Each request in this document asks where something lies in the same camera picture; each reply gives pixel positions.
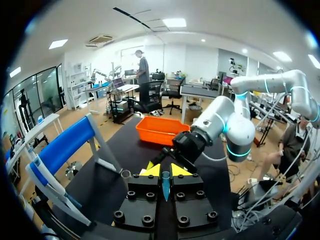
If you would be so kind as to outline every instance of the air conditioner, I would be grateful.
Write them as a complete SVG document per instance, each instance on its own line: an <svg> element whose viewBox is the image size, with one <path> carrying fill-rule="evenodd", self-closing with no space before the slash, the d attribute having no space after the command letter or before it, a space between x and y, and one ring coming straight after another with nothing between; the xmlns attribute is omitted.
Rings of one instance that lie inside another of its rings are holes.
<svg viewBox="0 0 320 240"><path fill-rule="evenodd" d="M99 34L98 36L93 37L89 40L89 44L105 44L113 39L112 36L105 35L105 34Z"/></svg>

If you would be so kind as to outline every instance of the laptop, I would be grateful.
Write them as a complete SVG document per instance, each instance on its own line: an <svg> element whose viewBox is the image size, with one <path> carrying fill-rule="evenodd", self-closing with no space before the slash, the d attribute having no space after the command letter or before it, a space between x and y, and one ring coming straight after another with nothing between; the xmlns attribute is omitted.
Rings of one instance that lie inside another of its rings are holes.
<svg viewBox="0 0 320 240"><path fill-rule="evenodd" d="M115 89L118 89L119 91L123 91L123 92L133 88L132 85L130 84L125 85L121 77L113 79L112 84Z"/></svg>

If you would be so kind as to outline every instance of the person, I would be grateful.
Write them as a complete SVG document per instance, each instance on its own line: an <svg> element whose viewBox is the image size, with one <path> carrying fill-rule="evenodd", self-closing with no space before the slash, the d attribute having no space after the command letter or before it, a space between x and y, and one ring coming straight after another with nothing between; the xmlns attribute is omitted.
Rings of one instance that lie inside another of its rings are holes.
<svg viewBox="0 0 320 240"><path fill-rule="evenodd" d="M264 175L269 171L272 164L278 165L280 172L284 173L295 160L304 141L306 141L299 156L300 159L294 162L293 166L287 172L286 178L290 178L299 172L300 160L304 161L306 159L310 148L310 138L307 137L308 123L309 120L306 117L300 116L300 121L297 124L293 124L285 130L279 141L279 151L270 153L265 158L258 181L263 180Z"/></svg>
<svg viewBox="0 0 320 240"><path fill-rule="evenodd" d="M135 56L140 59L139 70L136 73L139 84L139 100L143 104L148 104L149 86L145 83L150 82L149 65L141 50L135 51Z"/></svg>

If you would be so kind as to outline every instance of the ceiling light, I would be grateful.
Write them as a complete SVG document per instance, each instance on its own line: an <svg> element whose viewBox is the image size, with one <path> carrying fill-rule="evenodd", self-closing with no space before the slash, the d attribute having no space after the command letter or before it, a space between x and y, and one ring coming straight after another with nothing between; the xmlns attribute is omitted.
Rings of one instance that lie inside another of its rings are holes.
<svg viewBox="0 0 320 240"><path fill-rule="evenodd" d="M187 26L184 18L169 18L162 21L168 28L185 28Z"/></svg>
<svg viewBox="0 0 320 240"><path fill-rule="evenodd" d="M17 67L15 70L10 72L10 78L13 78L15 75L21 72L21 67Z"/></svg>
<svg viewBox="0 0 320 240"><path fill-rule="evenodd" d="M273 55L283 62L292 62L292 59L283 51L275 51Z"/></svg>
<svg viewBox="0 0 320 240"><path fill-rule="evenodd" d="M63 39L63 40L59 40L59 41L53 41L49 47L49 49L55 49L55 48L60 48L63 45L65 45L65 43L68 41L68 39Z"/></svg>
<svg viewBox="0 0 320 240"><path fill-rule="evenodd" d="M317 68L317 69L320 69L320 63L318 62L318 60L315 58L315 56L309 54L308 55L311 62L313 63L313 65Z"/></svg>

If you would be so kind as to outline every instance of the orange plastic bin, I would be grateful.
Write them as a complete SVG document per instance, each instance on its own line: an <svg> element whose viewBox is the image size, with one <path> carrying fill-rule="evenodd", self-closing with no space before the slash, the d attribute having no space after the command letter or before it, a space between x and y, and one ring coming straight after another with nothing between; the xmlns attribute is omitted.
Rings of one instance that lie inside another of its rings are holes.
<svg viewBox="0 0 320 240"><path fill-rule="evenodd" d="M172 146L172 139L183 131L190 131L189 125L179 120L146 116L137 125L136 130L142 141Z"/></svg>

